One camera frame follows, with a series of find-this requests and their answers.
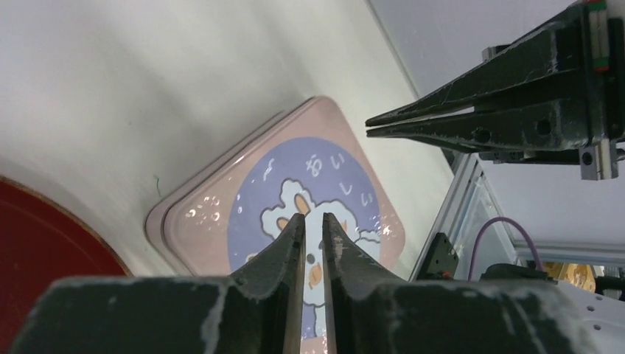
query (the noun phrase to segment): bunny nose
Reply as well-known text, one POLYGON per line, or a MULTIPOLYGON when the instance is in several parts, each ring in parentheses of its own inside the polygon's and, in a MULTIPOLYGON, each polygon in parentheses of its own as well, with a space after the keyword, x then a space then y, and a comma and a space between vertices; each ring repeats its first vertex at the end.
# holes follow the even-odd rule
POLYGON ((308 273, 308 286, 310 286, 311 289, 314 288, 323 278, 324 272, 321 269, 321 264, 317 263, 310 269, 310 273, 308 273))

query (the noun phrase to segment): screw hole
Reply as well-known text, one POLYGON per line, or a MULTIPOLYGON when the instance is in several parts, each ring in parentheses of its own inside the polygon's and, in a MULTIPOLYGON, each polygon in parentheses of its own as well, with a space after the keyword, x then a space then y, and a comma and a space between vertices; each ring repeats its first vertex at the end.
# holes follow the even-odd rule
POLYGON ((583 153, 582 154, 582 163, 585 164, 586 166, 590 166, 593 164, 593 156, 590 155, 590 153, 583 153))
POLYGON ((546 119, 539 120, 536 122, 536 131, 540 135, 551 134, 551 123, 546 119))
POLYGON ((490 141, 490 138, 490 131, 486 129, 478 129, 473 132, 473 139, 481 144, 486 144, 490 141))

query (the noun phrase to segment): red round object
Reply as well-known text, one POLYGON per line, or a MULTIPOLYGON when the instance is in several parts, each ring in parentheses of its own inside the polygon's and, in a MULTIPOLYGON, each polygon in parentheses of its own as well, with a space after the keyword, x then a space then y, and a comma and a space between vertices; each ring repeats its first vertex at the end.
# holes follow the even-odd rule
POLYGON ((0 178, 0 353, 54 280, 126 275, 107 245, 42 195, 0 178))

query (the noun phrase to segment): brown rim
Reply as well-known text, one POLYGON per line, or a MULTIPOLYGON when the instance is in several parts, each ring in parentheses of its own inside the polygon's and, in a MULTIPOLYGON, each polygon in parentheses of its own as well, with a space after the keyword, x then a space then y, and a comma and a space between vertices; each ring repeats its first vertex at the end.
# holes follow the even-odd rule
POLYGON ((122 258, 119 257, 119 255, 108 245, 108 243, 106 243, 106 241, 104 241, 102 237, 98 235, 97 232, 95 232, 95 230, 93 230, 89 225, 87 225, 85 222, 80 220, 76 215, 72 214, 70 211, 68 211, 67 209, 65 209, 64 207, 62 207, 61 205, 53 201, 52 199, 46 197, 44 194, 39 193, 36 190, 33 190, 32 188, 27 187, 17 181, 13 181, 11 178, 0 175, 0 182, 4 182, 6 184, 9 184, 21 190, 22 192, 28 193, 32 195, 33 197, 39 199, 40 201, 55 208, 59 212, 62 212, 65 216, 70 218, 72 221, 74 221, 76 224, 82 227, 85 231, 87 231, 93 238, 95 238, 102 245, 102 247, 104 247, 104 249, 106 249, 106 251, 109 254, 111 254, 111 256, 115 259, 115 261, 117 261, 117 263, 119 264, 120 267, 122 267, 122 269, 124 270, 124 273, 126 273, 127 276, 129 277, 133 276, 132 272, 130 272, 130 269, 128 269, 124 261, 122 261, 122 258))

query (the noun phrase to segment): green strip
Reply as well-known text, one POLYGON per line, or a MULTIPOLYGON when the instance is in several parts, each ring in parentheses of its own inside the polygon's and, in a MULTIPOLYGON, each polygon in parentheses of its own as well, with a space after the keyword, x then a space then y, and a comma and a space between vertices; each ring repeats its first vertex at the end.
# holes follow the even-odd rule
POLYGON ((593 65, 594 65, 595 69, 597 69, 597 68, 607 68, 609 64, 610 64, 610 62, 608 61, 607 57, 597 58, 597 59, 595 59, 593 61, 593 65))
POLYGON ((605 9, 607 9, 607 4, 605 1, 591 2, 590 4, 588 4, 589 11, 602 11, 605 9))

